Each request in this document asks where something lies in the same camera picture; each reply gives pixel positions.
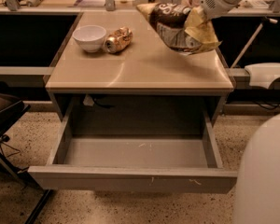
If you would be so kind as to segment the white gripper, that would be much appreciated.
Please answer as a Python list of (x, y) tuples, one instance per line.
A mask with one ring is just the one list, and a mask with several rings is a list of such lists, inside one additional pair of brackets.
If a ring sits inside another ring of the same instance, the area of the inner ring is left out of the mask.
[(236, 5), (236, 0), (200, 0), (187, 16), (185, 32), (203, 45), (218, 46), (213, 23), (210, 21), (228, 13)]

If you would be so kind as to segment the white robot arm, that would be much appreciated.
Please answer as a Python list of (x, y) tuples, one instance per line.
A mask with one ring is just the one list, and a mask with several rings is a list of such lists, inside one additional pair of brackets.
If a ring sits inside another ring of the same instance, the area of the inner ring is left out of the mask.
[[(188, 0), (212, 20), (241, 0)], [(232, 224), (280, 224), (280, 114), (264, 122), (243, 153), (235, 187)]]

